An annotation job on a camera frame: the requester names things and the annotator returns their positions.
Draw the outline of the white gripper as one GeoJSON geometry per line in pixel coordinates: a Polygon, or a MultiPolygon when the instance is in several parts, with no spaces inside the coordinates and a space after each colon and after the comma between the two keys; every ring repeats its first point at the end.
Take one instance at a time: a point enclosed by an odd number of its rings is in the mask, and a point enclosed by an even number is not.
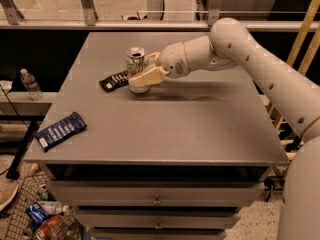
{"type": "Polygon", "coordinates": [[[151,86],[163,82],[166,76],[177,79],[190,73],[182,42],[167,46],[161,53],[149,54],[148,64],[150,66],[129,79],[131,87],[151,86]]]}

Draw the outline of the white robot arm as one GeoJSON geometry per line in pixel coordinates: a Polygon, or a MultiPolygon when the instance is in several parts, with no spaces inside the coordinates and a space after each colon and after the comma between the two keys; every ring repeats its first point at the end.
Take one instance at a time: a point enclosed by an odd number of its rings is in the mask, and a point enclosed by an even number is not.
{"type": "Polygon", "coordinates": [[[242,66],[304,145],[292,159],[283,189],[277,240],[320,240],[320,87],[262,47],[233,18],[210,33],[149,55],[146,69],[129,78],[132,87],[151,86],[196,70],[242,66]]]}

